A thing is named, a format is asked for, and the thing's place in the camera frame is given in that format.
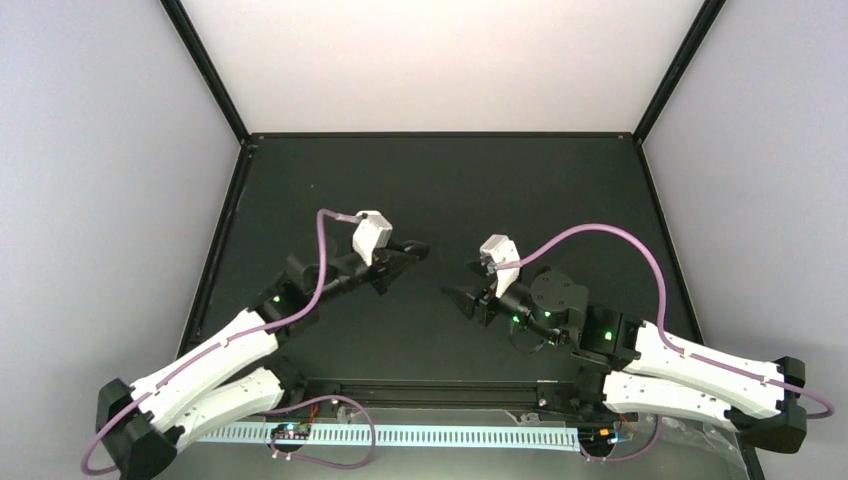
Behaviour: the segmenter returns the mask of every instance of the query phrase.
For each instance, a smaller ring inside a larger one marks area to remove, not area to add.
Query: black metal frame
[[[677,53],[671,60],[671,65],[668,66],[668,70],[666,70],[662,81],[660,81],[657,91],[654,93],[653,98],[651,98],[651,103],[648,104],[648,108],[642,115],[639,125],[633,131],[633,137],[636,139],[636,143],[641,145],[648,138],[651,128],[653,128],[654,123],[656,123],[663,108],[665,108],[665,104],[671,98],[674,87],[680,82],[683,72],[689,66],[689,62],[695,57],[698,47],[701,46],[701,41],[707,36],[707,32],[713,25],[713,21],[715,21],[718,13],[721,11],[721,7],[724,6],[724,2],[725,0],[706,0],[701,5],[698,15],[695,16],[695,21],[692,22],[692,26],[686,32],[686,36],[683,37],[683,43],[677,49]]]
[[[165,11],[168,13],[168,16],[171,18],[171,21],[173,22],[174,27],[177,29],[177,32],[182,38],[183,43],[191,54],[192,59],[197,65],[200,74],[208,85],[209,90],[211,91],[216,102],[218,103],[218,106],[221,108],[221,111],[224,114],[224,117],[227,119],[230,128],[233,130],[236,139],[241,144],[241,150],[239,152],[238,160],[236,162],[235,171],[233,173],[232,180],[227,190],[227,196],[224,202],[224,206],[221,210],[221,215],[218,219],[218,225],[215,229],[215,234],[212,238],[212,245],[209,249],[209,254],[206,258],[206,262],[203,267],[203,273],[201,275],[200,284],[198,285],[197,293],[192,303],[188,321],[180,342],[179,353],[180,355],[182,355],[190,347],[190,343],[192,343],[191,340],[201,333],[200,329],[198,328],[199,322],[205,315],[206,308],[209,303],[209,299],[212,293],[212,287],[215,284],[221,255],[226,246],[227,236],[232,226],[232,222],[235,218],[236,207],[241,197],[247,174],[250,170],[250,165],[253,158],[253,151],[257,148],[255,140],[257,140],[259,134],[254,133],[253,135],[251,135],[244,122],[242,122],[241,117],[239,116],[239,113],[235,105],[233,104],[232,99],[230,98],[226,88],[224,87],[223,81],[215,70],[215,66],[212,63],[212,59],[204,48],[203,43],[201,42],[200,37],[197,34],[197,31],[194,29],[194,26],[192,25],[191,20],[189,19],[187,12],[185,11],[185,8],[182,5],[182,2],[180,0],[161,0],[161,3],[162,6],[165,8]],[[647,139],[651,128],[654,126],[660,114],[662,113],[662,110],[665,107],[666,103],[671,98],[671,95],[675,87],[679,83],[680,79],[682,78],[686,67],[694,58],[698,47],[700,46],[701,42],[703,41],[704,37],[706,36],[707,32],[709,31],[710,27],[718,16],[718,13],[721,11],[721,8],[724,3],[725,0],[704,1],[703,5],[701,6],[701,9],[695,17],[694,22],[692,23],[692,26],[689,28],[689,31],[687,32],[682,44],[680,45],[677,53],[675,54],[674,59],[669,65],[668,70],[663,76],[660,85],[654,93],[651,102],[649,103],[647,109],[642,115],[641,120],[639,121],[639,124],[636,126],[632,134],[632,141],[634,142],[637,155],[641,161],[642,168],[645,174],[645,180],[648,183],[651,192],[655,212],[657,215],[657,219],[660,223],[660,227],[662,229],[666,247],[668,248],[670,256],[672,258],[672,263],[674,266],[674,275],[677,277],[676,279],[678,282],[680,282],[680,285],[683,286],[684,303],[690,321],[692,322],[692,330],[695,334],[695,340],[698,343],[702,344],[704,343],[704,340],[703,336],[701,335],[701,329],[695,317],[695,311],[688,294],[688,289],[686,288],[683,279],[683,275],[680,269],[680,263],[678,261],[677,254],[674,250],[674,245],[671,241],[671,236],[668,231],[668,226],[665,222],[665,217],[663,215],[662,207],[660,206],[659,197],[657,196],[657,191],[654,186],[653,177],[651,176],[647,159],[645,158],[645,153],[642,149],[642,144]],[[529,134],[530,133],[515,133],[515,135]],[[274,136],[273,133],[262,135]],[[326,134],[304,134],[304,136],[323,135]],[[351,133],[350,135],[359,136],[361,134]],[[382,135],[391,136],[408,134],[389,133]],[[457,135],[470,136],[475,135],[475,133],[457,133]],[[480,132],[479,135],[490,135],[490,133]],[[588,135],[619,136],[622,134],[589,133]],[[322,391],[329,391],[334,389],[344,389],[348,391],[353,391],[358,388],[356,385],[353,384],[342,385],[333,380],[319,380],[313,383],[313,388],[318,388]],[[443,403],[446,406],[456,405],[468,407],[478,404],[481,406],[486,406],[487,408],[498,406],[499,408],[506,408],[508,410],[519,408],[521,410],[526,411],[527,405],[531,405],[531,409],[535,409],[535,406],[538,403],[536,402],[536,395],[538,395],[539,392],[538,385],[535,384],[512,384],[497,387],[489,385],[487,386],[489,391],[486,392],[482,392],[479,389],[476,392],[472,392],[473,389],[465,389],[462,392],[457,392],[455,391],[455,388],[439,386],[435,384],[405,385],[402,382],[382,382],[382,384],[384,384],[382,385],[382,387],[384,388],[380,388],[381,385],[377,385],[376,383],[373,385],[369,383],[368,388],[364,390],[360,388],[360,390],[362,390],[363,392],[368,391],[368,395],[375,396],[375,398],[371,398],[371,401],[368,401],[367,403],[376,405],[389,402],[394,405],[417,406],[420,402],[416,403],[416,401],[412,400],[412,397],[409,396],[411,393],[414,392],[414,395],[416,396],[415,398],[419,398],[417,396],[420,396],[422,394],[428,398],[431,397],[431,400],[428,403],[430,405],[434,403]],[[752,480],[764,480],[765,476],[763,474],[762,468],[760,467],[759,459],[757,458],[755,449],[752,447],[748,447],[747,445],[741,442],[740,445],[742,447],[743,458],[748,467],[748,476]]]
[[[230,98],[230,94],[227,93],[227,89],[224,87],[224,82],[218,76],[218,71],[215,70],[215,65],[212,64],[212,58],[209,57],[209,53],[206,52],[203,42],[200,41],[200,36],[197,35],[197,30],[194,29],[194,25],[192,25],[191,20],[188,18],[188,13],[186,13],[183,3],[180,0],[161,0],[161,2],[168,16],[171,17],[171,23],[174,24],[174,28],[180,34],[180,38],[183,39],[188,53],[194,59],[197,70],[200,71],[200,75],[203,76],[203,80],[209,86],[209,91],[212,92],[212,96],[218,102],[221,113],[224,114],[224,118],[227,119],[227,123],[233,129],[236,140],[240,144],[244,144],[250,133],[247,131],[247,127],[244,126],[244,122],[241,121],[241,116],[239,116],[238,110],[236,110],[236,106],[233,104],[233,99]]]

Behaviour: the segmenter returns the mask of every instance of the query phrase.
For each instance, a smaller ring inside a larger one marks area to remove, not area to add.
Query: dark gray table surface
[[[694,337],[648,183],[627,137],[293,135],[266,136],[257,145],[199,340],[272,282],[290,251],[315,248],[315,213],[322,207],[380,210],[393,223],[394,238],[427,242],[431,255],[384,297],[362,289],[322,306],[321,321],[283,347],[308,377],[570,380],[577,364],[562,351],[516,352],[507,341],[506,319],[488,329],[469,322],[439,286],[475,282],[464,263],[492,233],[510,235],[526,255],[586,222],[619,226],[654,252],[669,289],[667,328]],[[328,232],[344,240],[352,228],[328,221]],[[655,318],[651,271],[623,240],[581,234],[540,262],[587,286],[593,302]],[[336,461],[362,454],[356,448],[312,451]],[[545,451],[383,449],[372,466],[356,472],[272,461],[259,446],[207,444],[189,448],[163,478],[739,478],[731,471],[713,454],[669,444],[616,466],[586,465],[579,455]]]

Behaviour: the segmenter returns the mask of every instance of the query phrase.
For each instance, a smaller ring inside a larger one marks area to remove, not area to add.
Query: light gray wall
[[[254,132],[630,130],[702,2],[183,0]]]
[[[0,6],[0,477],[81,477],[173,359],[237,151],[159,2]]]
[[[646,152],[708,344],[798,357],[844,408],[848,3],[727,2]],[[766,477],[844,478],[846,414]]]

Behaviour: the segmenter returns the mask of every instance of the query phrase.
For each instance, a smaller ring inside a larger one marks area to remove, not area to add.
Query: purple cable
[[[521,259],[517,262],[509,262],[509,263],[503,263],[503,264],[497,265],[496,268],[498,270],[506,270],[506,269],[510,269],[510,268],[523,267],[523,266],[529,264],[530,262],[536,260],[537,258],[541,257],[542,255],[544,255],[548,250],[553,248],[559,242],[565,240],[566,238],[568,238],[568,237],[570,237],[574,234],[581,233],[581,232],[612,233],[613,235],[617,235],[617,236],[627,240],[628,242],[630,242],[630,244],[633,245],[634,247],[636,247],[636,249],[639,250],[639,252],[642,254],[642,256],[645,257],[645,260],[648,261],[648,265],[651,266],[651,270],[654,272],[654,278],[657,281],[657,289],[659,290],[659,306],[657,308],[657,331],[660,334],[660,340],[662,340],[662,342],[665,344],[665,346],[667,346],[668,348],[670,348],[674,352],[676,352],[678,354],[683,354],[683,349],[678,347],[677,345],[674,345],[673,343],[671,343],[671,341],[668,339],[668,337],[665,334],[666,287],[665,287],[665,279],[663,278],[663,274],[662,274],[662,270],[660,269],[660,265],[659,265],[659,263],[657,263],[657,259],[654,258],[654,256],[651,254],[651,251],[648,250],[648,247],[646,247],[642,242],[639,241],[639,239],[637,239],[636,237],[634,237],[633,235],[631,235],[629,232],[627,232],[625,230],[622,230],[618,227],[613,227],[612,225],[605,225],[603,223],[587,223],[587,224],[584,224],[584,225],[577,225],[575,227],[569,228],[568,230],[565,230],[564,232],[562,232],[559,235],[555,236],[554,238],[550,239],[546,244],[542,245],[541,248],[539,248],[538,250],[533,252],[530,256],[523,258],[523,259]],[[758,375],[756,373],[749,372],[747,370],[743,370],[741,368],[737,368],[737,367],[734,367],[732,365],[727,365],[724,362],[719,362],[718,360],[713,360],[711,358],[704,357],[703,355],[698,355],[697,353],[693,353],[692,355],[690,355],[690,357],[694,358],[695,360],[699,360],[699,361],[704,362],[706,364],[712,365],[714,367],[718,367],[718,368],[727,370],[729,372],[733,372],[733,373],[736,373],[738,375],[742,375],[744,377],[748,377],[748,378],[751,378],[751,379],[754,379],[754,380],[757,380],[757,381],[761,381],[762,378],[763,378],[762,375]],[[812,392],[812,391],[804,389],[804,388],[797,387],[795,385],[790,385],[786,382],[774,380],[774,379],[769,379],[768,383],[770,385],[774,385],[774,386],[783,388],[784,390],[789,390],[790,392],[796,393],[798,395],[809,397],[812,400],[815,400],[816,402],[818,402],[818,403],[820,403],[824,406],[825,410],[823,412],[808,413],[807,418],[809,418],[809,419],[827,418],[827,417],[830,417],[831,415],[833,415],[836,411],[836,408],[834,407],[833,403],[831,403],[828,399],[824,398],[823,396],[821,396],[818,393]]]
[[[583,445],[580,445],[580,453],[582,453],[583,456],[586,457],[587,460],[594,460],[594,461],[605,462],[605,463],[626,462],[628,460],[633,460],[636,457],[641,457],[642,455],[648,453],[648,451],[650,449],[654,448],[654,446],[657,444],[657,442],[660,441],[661,436],[662,436],[662,416],[657,415],[657,428],[654,429],[654,435],[651,437],[651,441],[648,442],[647,445],[645,445],[644,447],[640,448],[639,450],[631,453],[630,455],[625,455],[623,457],[616,457],[616,458],[593,457],[592,455],[589,455],[589,452],[587,452],[585,448],[583,448]]]
[[[138,399],[134,402],[124,407],[123,410],[118,412],[117,415],[115,415],[108,422],[106,422],[106,425],[103,425],[103,428],[101,428],[100,431],[94,435],[94,440],[92,440],[91,445],[89,445],[88,448],[85,450],[85,453],[82,456],[82,461],[80,461],[80,470],[82,470],[82,473],[84,475],[88,475],[89,477],[96,477],[99,475],[106,475],[107,473],[112,473],[118,470],[118,467],[115,465],[112,465],[111,467],[107,468],[92,469],[88,466],[88,461],[91,460],[91,454],[94,453],[94,449],[97,448],[97,444],[100,443],[101,440],[103,440],[103,437],[105,437],[106,434],[109,433],[109,431],[112,430],[112,428],[114,428],[118,422],[123,420],[123,418],[126,417],[131,411],[135,410],[136,407],[141,404],[141,402],[147,400],[147,397],[149,397],[150,395],[152,394],[150,392],[147,392],[144,395],[138,397]]]
[[[250,335],[251,333],[261,332],[261,331],[266,331],[266,330],[276,330],[280,327],[284,327],[284,326],[286,326],[290,323],[296,322],[296,321],[300,320],[301,318],[305,317],[307,314],[309,314],[309,312],[313,308],[315,308],[315,305],[318,304],[318,300],[321,298],[321,290],[324,289],[324,281],[325,281],[326,276],[327,276],[327,240],[324,238],[324,217],[330,217],[334,220],[337,220],[337,221],[340,221],[340,222],[347,222],[347,223],[359,223],[362,220],[359,217],[356,217],[356,216],[353,216],[353,215],[344,215],[344,214],[341,214],[341,213],[333,212],[331,210],[327,210],[325,208],[318,210],[318,214],[317,214],[316,220],[315,220],[316,229],[318,231],[318,282],[315,286],[315,293],[312,294],[312,298],[309,300],[309,303],[306,304],[306,306],[303,307],[302,310],[300,310],[299,312],[297,312],[297,313],[295,313],[295,314],[293,314],[289,317],[282,318],[280,320],[277,320],[276,322],[271,322],[271,323],[268,323],[268,324],[265,324],[265,325],[249,328],[247,330],[235,333],[235,334],[231,335],[229,338],[227,338],[227,342],[232,342],[233,340],[239,339],[239,338],[241,338],[245,335]],[[156,389],[158,390],[158,389],[164,387],[165,385],[168,384],[168,382],[170,382],[174,377],[179,375],[182,371],[184,371],[185,369],[187,369],[188,367],[193,365],[195,362],[197,362],[201,358],[205,357],[206,355],[209,355],[210,353],[214,352],[215,350],[217,350],[220,347],[221,347],[220,343],[215,343],[213,345],[210,345],[209,347],[206,347],[203,351],[201,351],[197,355],[194,355],[193,357],[189,358],[185,363],[183,363],[179,367],[175,368],[171,373],[166,375],[165,378],[163,378],[159,383],[157,383]],[[104,425],[103,428],[101,428],[100,431],[97,432],[97,434],[94,436],[94,439],[92,440],[91,444],[86,449],[85,454],[83,455],[82,462],[80,464],[80,470],[82,470],[83,474],[88,475],[88,476],[98,476],[98,475],[105,475],[107,473],[112,473],[112,472],[114,472],[118,469],[118,467],[116,467],[116,466],[112,466],[112,467],[108,467],[108,468],[101,468],[101,469],[92,469],[91,467],[88,466],[88,461],[91,459],[91,455],[94,452],[94,449],[97,448],[97,444],[100,443],[103,440],[103,438],[106,436],[106,434],[108,434],[112,430],[112,428],[114,428],[114,426],[118,424],[118,422],[123,420],[124,417],[129,415],[129,413],[131,411],[133,411],[136,407],[138,407],[141,404],[141,402],[146,400],[152,394],[153,394],[153,392],[147,392],[147,393],[143,394],[141,397],[139,397],[137,400],[133,401],[132,403],[130,403],[129,405],[124,407],[123,410],[118,412],[117,415],[115,415],[108,422],[106,422],[106,425]],[[361,406],[359,406],[358,403],[356,404],[356,406],[357,406],[357,408],[360,408],[360,409],[362,408]]]
[[[329,462],[327,460],[321,460],[320,458],[310,457],[309,455],[303,455],[301,453],[287,453],[286,455],[298,460],[306,460],[307,462],[317,463],[318,465],[322,465],[324,467],[337,468],[339,470],[353,470],[367,465],[371,462],[371,460],[374,459],[374,452],[377,449],[377,429],[374,428],[374,420],[371,419],[371,416],[368,415],[368,412],[365,411],[365,408],[352,398],[343,397],[341,395],[322,395],[320,397],[315,397],[311,400],[298,403],[297,405],[293,405],[291,407],[269,410],[265,412],[265,415],[282,415],[327,400],[338,400],[340,402],[345,402],[347,404],[353,405],[365,416],[365,421],[368,422],[368,429],[371,430],[371,444],[368,446],[368,453],[365,455],[365,458],[363,458],[359,462],[347,464]],[[274,452],[275,457],[277,453],[280,453],[279,450],[277,450],[277,439],[282,435],[282,433],[278,433],[274,435],[274,438],[271,439],[271,451]]]

